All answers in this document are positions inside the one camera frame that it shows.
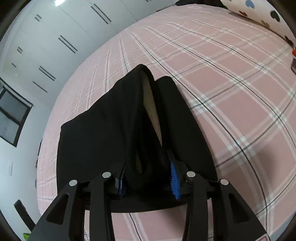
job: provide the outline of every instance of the window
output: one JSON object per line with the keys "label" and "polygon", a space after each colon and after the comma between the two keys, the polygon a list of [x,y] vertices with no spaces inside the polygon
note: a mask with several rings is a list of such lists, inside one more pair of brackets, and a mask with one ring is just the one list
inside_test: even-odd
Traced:
{"label": "window", "polygon": [[32,106],[0,79],[0,137],[16,147]]}

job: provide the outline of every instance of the plaid pattern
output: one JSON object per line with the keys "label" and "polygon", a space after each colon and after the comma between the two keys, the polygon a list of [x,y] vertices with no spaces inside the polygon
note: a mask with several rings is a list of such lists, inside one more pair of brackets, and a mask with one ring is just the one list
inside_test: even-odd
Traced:
{"label": "plaid pattern", "polygon": [[[41,214],[57,195],[61,125],[142,63],[155,79],[173,78],[205,134],[219,177],[233,184],[273,234],[296,211],[296,76],[291,62],[291,48],[281,37],[225,9],[173,6],[128,27],[85,60],[57,98],[38,162]],[[115,237],[181,240],[185,216],[185,206],[113,213]],[[209,239],[211,216],[209,207]],[[86,240],[88,219],[87,212]]]}

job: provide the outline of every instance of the cabinet handle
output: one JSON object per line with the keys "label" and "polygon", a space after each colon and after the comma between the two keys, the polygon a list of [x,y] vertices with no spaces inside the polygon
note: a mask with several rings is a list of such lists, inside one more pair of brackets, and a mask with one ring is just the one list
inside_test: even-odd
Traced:
{"label": "cabinet handle", "polygon": [[46,71],[42,66],[40,66],[39,70],[44,73],[48,78],[50,78],[52,81],[55,81],[55,77],[50,74],[48,71]]}
{"label": "cabinet handle", "polygon": [[110,22],[112,22],[111,21],[111,19],[110,18],[108,18],[107,17],[107,15],[94,3],[94,5],[102,12],[102,14],[104,14],[104,16],[110,21]]}
{"label": "cabinet handle", "polygon": [[36,84],[35,81],[33,81],[33,83],[34,83],[35,85],[37,85],[40,89],[42,89],[43,91],[45,91],[45,92],[47,93],[47,91],[46,91],[45,89],[43,89],[40,85]]}
{"label": "cabinet handle", "polygon": [[36,14],[35,19],[40,22],[40,20],[42,19],[41,16],[39,14]]}
{"label": "cabinet handle", "polygon": [[104,20],[104,22],[106,23],[106,24],[109,24],[100,14],[99,14],[99,12],[97,11],[97,10],[95,10],[94,9],[94,7],[93,6],[91,6],[91,8],[93,9],[93,11],[95,11],[100,17],[101,17],[101,19],[103,19]]}
{"label": "cabinet handle", "polygon": [[20,47],[17,48],[17,51],[21,54],[22,53],[22,49]]}
{"label": "cabinet handle", "polygon": [[[72,44],[70,44],[68,42],[68,40],[66,40],[62,35],[60,35],[60,37],[65,40],[73,49],[75,49],[76,51],[78,51]],[[61,38],[59,38],[59,41],[61,41],[64,45],[66,45],[73,53],[76,53],[73,49],[71,49]]]}

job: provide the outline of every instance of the metal bolt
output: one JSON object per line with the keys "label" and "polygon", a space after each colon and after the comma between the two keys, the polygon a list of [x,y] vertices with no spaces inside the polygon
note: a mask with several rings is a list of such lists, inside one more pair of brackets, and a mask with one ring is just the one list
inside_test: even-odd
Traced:
{"label": "metal bolt", "polygon": [[102,174],[102,176],[103,176],[103,178],[109,178],[109,177],[111,177],[111,173],[110,172],[104,172]]}
{"label": "metal bolt", "polygon": [[76,180],[72,180],[72,181],[69,182],[69,185],[71,187],[75,186],[76,184],[77,184],[77,181]]}
{"label": "metal bolt", "polygon": [[186,175],[188,177],[195,177],[196,174],[195,174],[195,172],[189,171],[189,172],[186,173]]}
{"label": "metal bolt", "polygon": [[224,186],[227,186],[229,184],[229,181],[227,179],[221,179],[220,183]]}

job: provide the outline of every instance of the ceiling light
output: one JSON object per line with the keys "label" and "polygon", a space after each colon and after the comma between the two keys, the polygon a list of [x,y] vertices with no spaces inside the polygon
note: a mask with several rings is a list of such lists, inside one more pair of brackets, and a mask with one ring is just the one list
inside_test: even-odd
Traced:
{"label": "ceiling light", "polygon": [[66,1],[66,0],[55,0],[54,4],[55,4],[56,6],[59,6],[59,5],[61,5],[64,1]]}

